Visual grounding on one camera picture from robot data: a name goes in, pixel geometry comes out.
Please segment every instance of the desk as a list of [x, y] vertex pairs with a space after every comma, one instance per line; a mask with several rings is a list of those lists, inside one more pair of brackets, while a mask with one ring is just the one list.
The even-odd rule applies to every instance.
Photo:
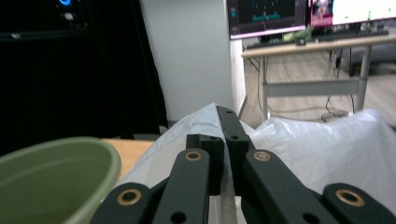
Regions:
[[[263, 77], [263, 120], [268, 119], [267, 98], [282, 96], [315, 96], [315, 95], [357, 95], [356, 110], [362, 110], [366, 93], [370, 54], [372, 45], [396, 42], [396, 35], [381, 35], [353, 39], [336, 40], [333, 42], [307, 43], [305, 46], [281, 45], [261, 49], [247, 49], [242, 53], [243, 58], [260, 57], [260, 75]], [[321, 51], [326, 49], [343, 49], [364, 46], [365, 51], [361, 62], [359, 77], [337, 78], [314, 81], [274, 82], [268, 83], [265, 74], [265, 57]]]
[[120, 154], [121, 170], [120, 176], [123, 177], [141, 155], [154, 143], [153, 141], [128, 140], [128, 139], [108, 139], [103, 141], [111, 144]]

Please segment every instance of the white desk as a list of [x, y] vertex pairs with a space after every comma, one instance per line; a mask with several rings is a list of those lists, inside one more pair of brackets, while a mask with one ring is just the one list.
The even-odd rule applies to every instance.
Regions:
[[[268, 97], [356, 94], [356, 110], [362, 110], [367, 87], [372, 45], [389, 42], [396, 42], [396, 35], [381, 35], [336, 40], [333, 42], [307, 43], [305, 46], [281, 45], [269, 48], [245, 50], [242, 53], [243, 58], [260, 57], [260, 65], [262, 67], [260, 69], [260, 75], [263, 77], [263, 104], [265, 105], [263, 109], [263, 120], [268, 119]], [[325, 49], [343, 49], [357, 46], [366, 47], [361, 62], [361, 74], [359, 77], [295, 82], [267, 82], [265, 74], [265, 57], [321, 51]]]

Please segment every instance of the black curtain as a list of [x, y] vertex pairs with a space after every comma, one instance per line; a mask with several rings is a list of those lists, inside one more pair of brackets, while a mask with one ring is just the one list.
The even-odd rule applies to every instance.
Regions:
[[163, 91], [138, 0], [88, 0], [92, 28], [110, 71], [121, 138], [168, 127]]
[[167, 127], [138, 1], [0, 5], [0, 156], [58, 138], [132, 139]]

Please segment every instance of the white wall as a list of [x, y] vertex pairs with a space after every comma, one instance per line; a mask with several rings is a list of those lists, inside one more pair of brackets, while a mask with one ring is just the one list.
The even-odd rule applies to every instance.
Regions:
[[232, 69], [225, 2], [142, 0], [141, 4], [168, 120], [180, 120], [211, 103], [238, 114], [245, 81], [236, 81], [243, 69], [242, 75], [240, 69]]

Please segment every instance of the green bowl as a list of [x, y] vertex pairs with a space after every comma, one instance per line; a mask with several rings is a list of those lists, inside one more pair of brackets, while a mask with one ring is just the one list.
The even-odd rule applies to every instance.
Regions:
[[0, 223], [90, 223], [115, 187], [120, 155], [93, 137], [72, 137], [0, 157]]

